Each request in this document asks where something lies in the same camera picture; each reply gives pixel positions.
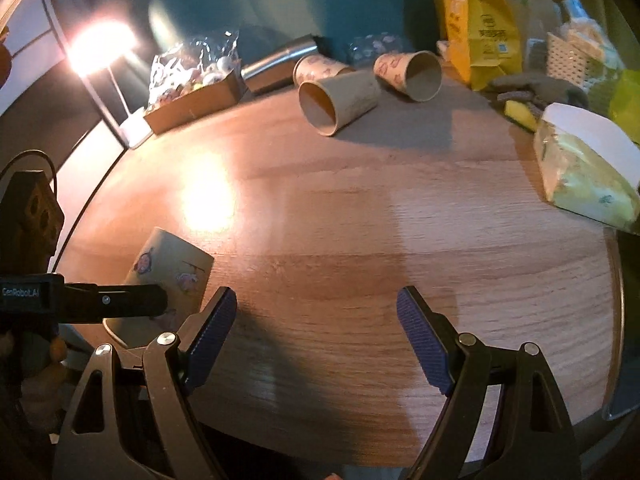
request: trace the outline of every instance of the table surface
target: table surface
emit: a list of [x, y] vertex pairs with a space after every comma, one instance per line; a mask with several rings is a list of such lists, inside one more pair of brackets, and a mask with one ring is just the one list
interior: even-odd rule
[[444, 398], [396, 318], [409, 284], [459, 332], [537, 342], [574, 423], [602, 406], [616, 337], [603, 226], [545, 203], [532, 136], [451, 78], [424, 104], [383, 93], [333, 138], [293, 90], [151, 138], [99, 189], [58, 272], [121, 283], [154, 226], [215, 256], [206, 301], [238, 294], [191, 397], [217, 430], [320, 462], [413, 463]]

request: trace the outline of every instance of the cup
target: cup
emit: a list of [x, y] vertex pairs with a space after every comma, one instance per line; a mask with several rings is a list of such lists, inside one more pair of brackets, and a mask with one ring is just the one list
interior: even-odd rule
[[293, 81], [296, 86], [305, 81], [318, 81], [327, 77], [355, 72], [353, 68], [329, 57], [313, 54], [300, 59], [293, 69]]
[[358, 70], [305, 81], [298, 89], [298, 99], [306, 120], [330, 137], [378, 105], [380, 86], [372, 72]]
[[162, 332], [176, 332], [200, 311], [213, 256], [171, 233], [155, 227], [140, 250], [125, 285], [160, 285], [167, 309], [158, 317], [104, 319], [107, 332], [124, 348], [146, 346]]
[[376, 60], [373, 72], [417, 102], [433, 99], [442, 85], [440, 60], [427, 50], [414, 54], [383, 54]]

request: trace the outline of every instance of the black cable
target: black cable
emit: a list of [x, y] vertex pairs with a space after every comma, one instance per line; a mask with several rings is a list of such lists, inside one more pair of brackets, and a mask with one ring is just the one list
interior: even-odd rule
[[53, 195], [57, 198], [58, 197], [58, 176], [56, 174], [56, 167], [53, 164], [53, 160], [51, 160], [50, 156], [47, 155], [42, 150], [24, 150], [23, 152], [18, 153], [16, 156], [14, 156], [14, 158], [12, 158], [9, 161], [9, 163], [4, 168], [2, 168], [2, 171], [0, 171], [0, 180], [4, 178], [4, 176], [6, 175], [6, 172], [9, 171], [12, 165], [14, 165], [16, 162], [18, 162], [22, 158], [25, 158], [26, 156], [30, 156], [30, 155], [39, 156], [40, 158], [43, 158], [44, 160], [47, 161], [47, 164], [51, 168], [51, 174], [52, 174], [52, 180], [53, 180]]

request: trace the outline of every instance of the yellow sponge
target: yellow sponge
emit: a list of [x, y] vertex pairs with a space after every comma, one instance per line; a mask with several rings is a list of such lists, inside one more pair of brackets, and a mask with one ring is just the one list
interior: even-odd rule
[[524, 103], [507, 101], [504, 104], [504, 114], [531, 132], [535, 132], [538, 129], [538, 120]]

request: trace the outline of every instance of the metal screw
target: metal screw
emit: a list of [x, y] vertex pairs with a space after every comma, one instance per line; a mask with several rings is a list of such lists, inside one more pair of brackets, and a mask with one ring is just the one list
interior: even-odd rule
[[458, 337], [458, 341], [460, 341], [464, 346], [473, 346], [478, 342], [478, 339], [476, 339], [476, 336], [474, 336], [473, 334], [465, 332], [463, 334], [460, 334], [460, 336]]
[[535, 343], [525, 343], [524, 351], [529, 355], [538, 355], [540, 353], [540, 347]]
[[95, 354], [96, 355], [103, 355], [103, 354], [108, 354], [109, 352], [111, 352], [111, 345], [100, 345], [98, 346], [98, 348], [95, 349]]
[[156, 341], [158, 341], [158, 344], [164, 346], [170, 345], [175, 341], [175, 334], [173, 332], [165, 332], [163, 334], [160, 334]]

